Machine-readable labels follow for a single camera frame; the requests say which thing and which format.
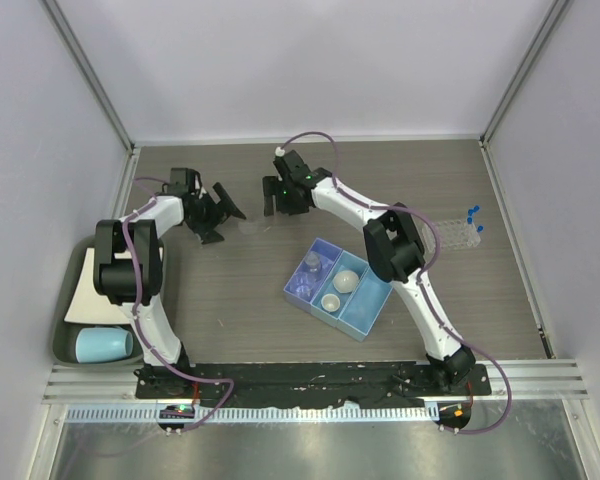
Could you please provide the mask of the clear test tube rack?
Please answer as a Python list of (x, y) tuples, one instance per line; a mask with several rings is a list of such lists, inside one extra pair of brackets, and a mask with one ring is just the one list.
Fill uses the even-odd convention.
[(481, 236), (476, 231), (479, 225), (468, 224), (467, 219), (444, 220), (435, 222), (434, 226), (439, 233), (439, 242), (428, 226), (423, 225), (420, 231), (426, 251), (430, 254), (434, 253), (436, 246), (441, 250), (464, 250), (477, 247), (481, 242)]

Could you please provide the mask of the white evaporating dish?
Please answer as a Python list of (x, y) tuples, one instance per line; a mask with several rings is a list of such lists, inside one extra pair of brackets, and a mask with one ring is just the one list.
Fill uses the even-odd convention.
[(341, 294), (352, 293), (359, 284), (359, 276), (353, 270), (342, 270), (333, 277), (333, 286)]

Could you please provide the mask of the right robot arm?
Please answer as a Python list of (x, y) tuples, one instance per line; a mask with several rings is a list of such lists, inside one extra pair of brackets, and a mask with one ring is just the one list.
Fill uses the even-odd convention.
[(433, 289), (415, 214), (400, 203), (381, 204), (339, 186), (331, 172), (310, 169), (294, 150), (278, 147), (273, 165), (277, 173), (262, 181), (264, 214), (300, 215), (315, 208), (359, 231), (371, 270), (399, 295), (416, 324), (433, 367), (433, 386), (445, 395), (457, 393), (476, 358)]

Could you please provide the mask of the small glass beaker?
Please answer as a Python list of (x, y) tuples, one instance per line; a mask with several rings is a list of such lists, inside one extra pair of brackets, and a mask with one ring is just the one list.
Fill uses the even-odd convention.
[(313, 297), (313, 291), (317, 283), (317, 278), (312, 273), (299, 272), (292, 276), (289, 281), (288, 290), (294, 296), (310, 301)]

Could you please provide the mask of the blue compartment organizer tray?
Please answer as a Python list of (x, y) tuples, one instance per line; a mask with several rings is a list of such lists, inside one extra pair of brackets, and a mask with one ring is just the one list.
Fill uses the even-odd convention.
[(286, 300), (361, 342), (382, 312), (392, 288), (367, 261), (317, 238), (284, 287)]

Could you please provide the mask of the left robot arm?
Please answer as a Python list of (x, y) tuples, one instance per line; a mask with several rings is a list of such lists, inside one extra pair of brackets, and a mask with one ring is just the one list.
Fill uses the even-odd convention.
[(231, 218), (244, 220), (224, 186), (207, 190), (201, 174), (173, 168), (167, 180), (150, 179), (160, 190), (124, 217), (101, 220), (95, 228), (93, 285), (97, 294), (117, 306), (138, 339), (145, 366), (163, 367), (159, 388), (170, 398), (185, 397), (193, 385), (182, 341), (162, 305), (161, 237), (186, 226), (202, 244), (222, 242), (217, 227)]

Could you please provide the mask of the white ceramic crucible cup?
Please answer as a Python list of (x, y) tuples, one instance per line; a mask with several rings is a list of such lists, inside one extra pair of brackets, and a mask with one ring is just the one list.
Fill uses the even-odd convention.
[(335, 313), (341, 307), (341, 300), (338, 295), (328, 293), (321, 298), (320, 304), (324, 311)]

